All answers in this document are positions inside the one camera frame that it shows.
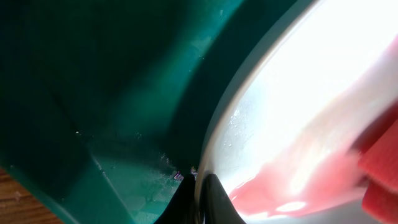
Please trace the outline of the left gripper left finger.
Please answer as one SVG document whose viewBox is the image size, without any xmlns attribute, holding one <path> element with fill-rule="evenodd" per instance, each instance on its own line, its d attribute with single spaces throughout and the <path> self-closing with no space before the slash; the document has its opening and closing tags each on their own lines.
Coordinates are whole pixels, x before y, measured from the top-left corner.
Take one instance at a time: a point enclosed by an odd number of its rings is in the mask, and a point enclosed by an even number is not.
<svg viewBox="0 0 398 224">
<path fill-rule="evenodd" d="M 199 217 L 194 201 L 194 191 L 195 176 L 188 174 L 154 224 L 198 224 Z"/>
</svg>

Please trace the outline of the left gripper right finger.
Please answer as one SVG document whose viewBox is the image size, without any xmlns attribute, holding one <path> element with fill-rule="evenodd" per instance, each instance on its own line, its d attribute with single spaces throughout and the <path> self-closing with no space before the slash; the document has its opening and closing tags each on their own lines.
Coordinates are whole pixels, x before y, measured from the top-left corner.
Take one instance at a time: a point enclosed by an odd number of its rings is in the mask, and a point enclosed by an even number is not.
<svg viewBox="0 0 398 224">
<path fill-rule="evenodd" d="M 245 224 L 215 174 L 203 181 L 200 211 L 204 224 Z"/>
</svg>

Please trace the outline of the light blue plate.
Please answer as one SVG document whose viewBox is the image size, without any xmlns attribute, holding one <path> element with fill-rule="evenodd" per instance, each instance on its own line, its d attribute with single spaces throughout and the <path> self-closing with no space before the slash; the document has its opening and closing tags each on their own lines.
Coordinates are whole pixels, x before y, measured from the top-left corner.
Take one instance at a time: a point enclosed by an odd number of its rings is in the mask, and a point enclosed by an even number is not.
<svg viewBox="0 0 398 224">
<path fill-rule="evenodd" d="M 397 1 L 297 1 L 220 99 L 199 211 L 215 174 L 245 223 L 381 223 L 362 208 L 368 179 L 354 143 L 394 104 Z"/>
</svg>

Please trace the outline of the orange sponge with dark scourer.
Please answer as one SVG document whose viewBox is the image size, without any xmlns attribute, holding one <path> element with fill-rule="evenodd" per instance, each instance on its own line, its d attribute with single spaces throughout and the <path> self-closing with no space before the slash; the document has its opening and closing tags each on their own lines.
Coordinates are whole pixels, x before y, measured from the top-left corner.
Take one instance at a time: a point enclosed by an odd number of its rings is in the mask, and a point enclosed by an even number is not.
<svg viewBox="0 0 398 224">
<path fill-rule="evenodd" d="M 375 120 L 354 147 L 368 179 L 363 210 L 381 223 L 397 224 L 397 104 Z"/>
</svg>

